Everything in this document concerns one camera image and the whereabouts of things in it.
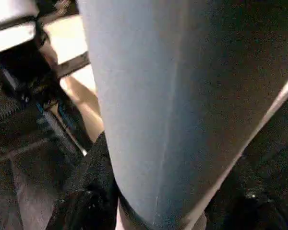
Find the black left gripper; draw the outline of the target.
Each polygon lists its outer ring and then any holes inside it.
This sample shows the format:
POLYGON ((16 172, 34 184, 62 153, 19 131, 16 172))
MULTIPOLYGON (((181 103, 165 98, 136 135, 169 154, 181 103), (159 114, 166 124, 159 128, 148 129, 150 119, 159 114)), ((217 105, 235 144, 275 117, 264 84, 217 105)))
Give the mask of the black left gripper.
POLYGON ((83 118, 60 82, 86 67, 86 53, 61 64, 51 63, 37 49, 0 52, 0 88, 12 101, 0 106, 0 121, 34 106, 68 153, 86 153, 83 118))

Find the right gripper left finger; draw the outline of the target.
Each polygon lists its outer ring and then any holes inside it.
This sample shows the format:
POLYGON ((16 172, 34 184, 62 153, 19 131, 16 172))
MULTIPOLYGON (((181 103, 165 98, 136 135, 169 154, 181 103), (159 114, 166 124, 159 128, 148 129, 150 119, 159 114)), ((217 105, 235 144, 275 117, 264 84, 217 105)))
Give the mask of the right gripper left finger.
POLYGON ((113 230, 117 223, 119 191, 102 132, 64 185, 72 203, 62 230, 113 230))

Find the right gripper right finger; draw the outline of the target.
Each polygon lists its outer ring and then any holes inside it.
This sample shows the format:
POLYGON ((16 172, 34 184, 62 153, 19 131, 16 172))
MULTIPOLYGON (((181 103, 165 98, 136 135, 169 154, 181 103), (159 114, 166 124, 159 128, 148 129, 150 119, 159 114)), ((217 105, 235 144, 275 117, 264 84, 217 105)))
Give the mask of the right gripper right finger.
POLYGON ((241 156, 205 214, 208 230, 288 230, 288 153, 259 168, 241 156))

